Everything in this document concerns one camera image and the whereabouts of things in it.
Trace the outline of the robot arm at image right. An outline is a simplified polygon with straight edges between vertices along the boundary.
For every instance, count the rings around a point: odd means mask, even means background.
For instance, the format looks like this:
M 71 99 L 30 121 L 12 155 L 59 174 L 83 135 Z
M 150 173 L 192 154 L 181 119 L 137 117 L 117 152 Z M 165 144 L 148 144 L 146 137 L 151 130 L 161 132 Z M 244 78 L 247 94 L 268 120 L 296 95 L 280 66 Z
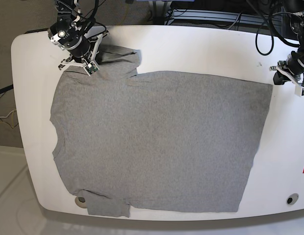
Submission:
M 273 82 L 275 85 L 283 85 L 294 79 L 304 87 L 304 0 L 271 0 L 269 1 L 269 15 L 266 25 L 271 34 L 271 42 L 277 37 L 285 45 L 296 48 L 285 61 L 279 61 L 275 68 Z M 288 42 L 274 27 L 273 18 L 276 15 L 286 17 L 287 24 L 296 35 L 298 43 Z

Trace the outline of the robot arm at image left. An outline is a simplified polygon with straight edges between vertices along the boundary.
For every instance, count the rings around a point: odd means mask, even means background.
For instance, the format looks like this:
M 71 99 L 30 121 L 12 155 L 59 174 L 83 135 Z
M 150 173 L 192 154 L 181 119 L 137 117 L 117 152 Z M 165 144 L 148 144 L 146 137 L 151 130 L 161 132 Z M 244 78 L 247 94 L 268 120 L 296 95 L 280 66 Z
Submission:
M 91 43 L 85 34 L 94 26 L 99 1 L 85 16 L 77 0 L 55 0 L 57 21 L 48 29 L 50 41 L 67 50 L 71 59 L 77 63 L 90 63 Z

